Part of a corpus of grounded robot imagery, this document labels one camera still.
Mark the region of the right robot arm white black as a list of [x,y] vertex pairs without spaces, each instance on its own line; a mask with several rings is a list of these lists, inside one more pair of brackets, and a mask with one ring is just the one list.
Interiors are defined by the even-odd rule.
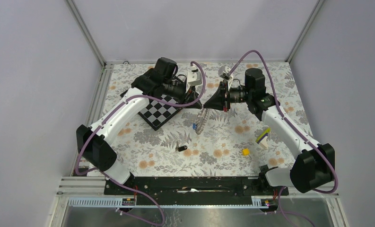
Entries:
[[232,87],[233,75],[222,66],[222,78],[215,94],[204,104],[206,109],[227,112],[234,103],[246,103],[250,113],[275,132],[288,147],[295,162],[291,168],[273,167],[259,173],[258,189],[269,195],[277,186],[295,187],[306,193],[329,182],[336,181],[335,150],[330,144],[321,144],[300,129],[285,113],[275,96],[267,93],[265,76],[261,69],[245,71],[244,84]]

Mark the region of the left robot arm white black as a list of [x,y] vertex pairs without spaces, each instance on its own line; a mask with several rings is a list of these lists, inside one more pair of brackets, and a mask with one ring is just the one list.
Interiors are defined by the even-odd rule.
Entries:
[[103,117],[90,126],[80,125],[76,130],[79,162],[86,159],[107,178],[115,183],[121,194],[133,190],[131,172],[118,161],[111,144],[116,134],[151,100],[165,105],[180,108],[198,108],[204,90],[192,101],[188,98],[194,94],[193,87],[206,86],[206,74],[202,66],[191,61],[185,82],[174,84],[173,78],[178,70],[175,61],[161,57],[155,66],[135,78],[131,87],[122,99]]

